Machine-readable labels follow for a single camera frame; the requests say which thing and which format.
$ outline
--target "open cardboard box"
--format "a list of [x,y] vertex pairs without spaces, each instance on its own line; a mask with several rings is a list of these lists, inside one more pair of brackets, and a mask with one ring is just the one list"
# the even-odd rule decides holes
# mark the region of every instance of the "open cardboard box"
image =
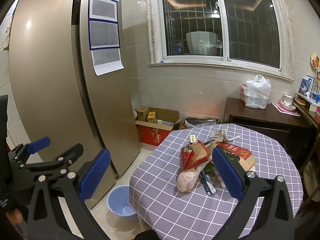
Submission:
[[184,119],[179,118],[179,112],[161,108],[150,108],[150,112],[156,112],[156,119],[163,123],[157,124],[143,121],[136,121],[139,127],[141,142],[159,146],[173,130],[180,130]]

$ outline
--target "checkered tablecloth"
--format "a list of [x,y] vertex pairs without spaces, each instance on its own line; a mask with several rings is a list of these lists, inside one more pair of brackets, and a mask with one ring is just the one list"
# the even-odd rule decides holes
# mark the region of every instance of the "checkered tablecloth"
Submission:
[[[214,130],[227,128],[228,137],[241,135],[232,144],[251,150],[256,159],[257,175],[274,179],[283,175],[287,184],[293,215],[302,202],[299,173],[282,146],[274,139],[235,125],[204,126],[201,129],[173,131],[135,170],[130,180],[129,203],[133,209],[165,240],[211,240],[226,222],[238,200],[222,188],[214,173],[210,177],[217,192],[208,196],[198,180],[190,193],[177,190],[180,149],[188,144],[190,135],[205,142]],[[250,233],[263,198],[259,198],[241,236]]]

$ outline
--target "trash bin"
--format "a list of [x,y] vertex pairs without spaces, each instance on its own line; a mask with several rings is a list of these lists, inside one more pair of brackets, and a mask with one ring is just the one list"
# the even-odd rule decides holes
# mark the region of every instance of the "trash bin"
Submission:
[[129,205],[129,185],[122,185],[111,190],[107,198],[107,205],[113,214],[131,222],[139,221],[137,213]]

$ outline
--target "yellow label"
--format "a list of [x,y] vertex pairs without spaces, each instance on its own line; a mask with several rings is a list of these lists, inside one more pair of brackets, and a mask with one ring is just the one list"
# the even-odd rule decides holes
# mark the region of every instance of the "yellow label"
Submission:
[[190,142],[196,142],[196,136],[194,134],[190,135]]

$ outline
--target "window sill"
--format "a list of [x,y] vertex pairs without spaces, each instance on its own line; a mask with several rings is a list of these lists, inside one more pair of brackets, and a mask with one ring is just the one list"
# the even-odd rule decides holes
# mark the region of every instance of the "window sill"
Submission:
[[289,82],[294,82],[290,76],[285,75],[284,73],[277,73],[275,71],[268,71],[266,69],[257,69],[250,66],[234,64],[234,63],[203,63],[203,62],[163,62],[163,63],[149,63],[150,67],[161,67],[161,66],[199,66],[199,67],[215,67],[215,68],[228,68],[228,69],[236,69],[243,70],[247,72],[253,72],[258,74],[264,74],[268,76],[272,76],[274,78],[286,80]]

